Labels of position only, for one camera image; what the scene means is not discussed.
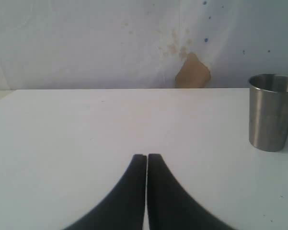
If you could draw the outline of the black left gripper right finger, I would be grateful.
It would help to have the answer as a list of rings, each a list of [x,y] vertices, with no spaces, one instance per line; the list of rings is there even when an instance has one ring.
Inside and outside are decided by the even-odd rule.
[[[151,230],[231,230],[179,184],[160,154],[148,155],[147,208]]]

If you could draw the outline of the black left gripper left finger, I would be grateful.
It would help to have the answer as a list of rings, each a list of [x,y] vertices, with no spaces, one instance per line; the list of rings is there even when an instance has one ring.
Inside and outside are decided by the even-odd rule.
[[[135,154],[111,192],[68,230],[141,230],[145,214],[147,156]]]

